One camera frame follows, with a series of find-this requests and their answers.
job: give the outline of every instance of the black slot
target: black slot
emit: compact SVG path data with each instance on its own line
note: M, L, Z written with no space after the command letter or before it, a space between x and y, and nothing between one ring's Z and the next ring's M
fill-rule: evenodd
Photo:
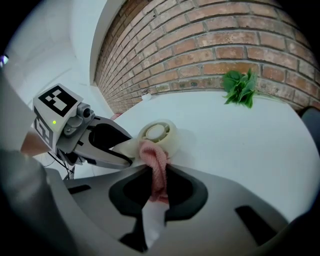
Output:
M207 202L208 190L205 184L171 166L166 169L166 175L170 209L165 212L164 221L192 218Z
M235 212L258 246L268 242L277 234L250 206L240 206L235 209Z
M75 186L75 187L71 187L68 188L68 191L71 195L82 192L82 191L86 191L91 189L91 187L89 185L81 185L81 186Z
M96 160L86 158L86 157L84 157L84 159L88 162L88 164L95 165L95 166L97 165Z

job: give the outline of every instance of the white tabletop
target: white tabletop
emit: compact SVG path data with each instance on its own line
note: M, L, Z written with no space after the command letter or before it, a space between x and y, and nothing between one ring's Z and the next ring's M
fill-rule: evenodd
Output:
M116 122L136 137L154 120L171 120L181 136L172 164L236 181L292 221L309 209L320 184L320 158L311 135L286 103L257 96L248 109L224 105L225 94L154 96Z

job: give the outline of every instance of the cable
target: cable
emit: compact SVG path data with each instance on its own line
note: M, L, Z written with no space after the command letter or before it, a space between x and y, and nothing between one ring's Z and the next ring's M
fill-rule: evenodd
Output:
M55 160L53 160L53 162L48 165L44 165L43 167L48 167L48 166L52 165L54 162L55 162Z
M60 161L58 161L52 154L50 154L50 152L48 152L48 154L49 154L54 160L56 160L59 165L61 165L63 168L66 169L66 172L68 173L68 175L67 175L67 176L68 176L68 180L69 180L69 179L70 179L69 169L67 168L67 165L66 165L65 161L63 161L63 162L64 162L64 165L63 165L63 164L60 163Z

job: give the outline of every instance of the pink cloth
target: pink cloth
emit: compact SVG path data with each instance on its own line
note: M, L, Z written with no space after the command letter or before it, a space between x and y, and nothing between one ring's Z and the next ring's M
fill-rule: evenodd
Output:
M168 154L150 140L142 140L139 144L139 155L145 164L152 168L152 185L150 201L168 202L166 165Z

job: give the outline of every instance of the green plant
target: green plant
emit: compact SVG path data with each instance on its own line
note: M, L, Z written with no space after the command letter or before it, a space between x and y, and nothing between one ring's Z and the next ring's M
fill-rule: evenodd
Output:
M248 108L253 106L253 96L257 84L257 74L249 69L247 74L241 74L238 71L231 70L223 78L223 87L228 93L225 104L236 103L243 104Z

